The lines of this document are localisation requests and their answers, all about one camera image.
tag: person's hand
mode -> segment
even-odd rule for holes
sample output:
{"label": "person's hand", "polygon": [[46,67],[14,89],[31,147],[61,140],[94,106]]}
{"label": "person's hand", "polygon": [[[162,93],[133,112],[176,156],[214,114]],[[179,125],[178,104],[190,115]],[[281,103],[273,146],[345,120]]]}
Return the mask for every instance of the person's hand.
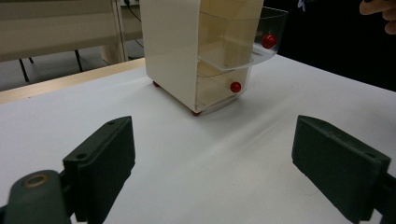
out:
{"label": "person's hand", "polygon": [[361,15],[371,15],[382,12],[382,18],[388,21],[385,25],[385,32],[396,35],[396,0],[366,0],[360,5]]}

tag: white tabletop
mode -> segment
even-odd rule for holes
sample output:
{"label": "white tabletop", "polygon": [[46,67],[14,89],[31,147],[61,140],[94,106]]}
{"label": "white tabletop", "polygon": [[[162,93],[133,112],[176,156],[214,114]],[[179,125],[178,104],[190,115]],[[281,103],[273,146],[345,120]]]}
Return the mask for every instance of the white tabletop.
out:
{"label": "white tabletop", "polygon": [[199,117],[154,87],[145,67],[2,104],[0,115],[0,205],[19,178],[61,172],[102,124],[132,116],[136,165],[112,224],[350,223],[292,163],[298,115],[396,159],[396,92],[278,55],[253,66],[237,101]]}

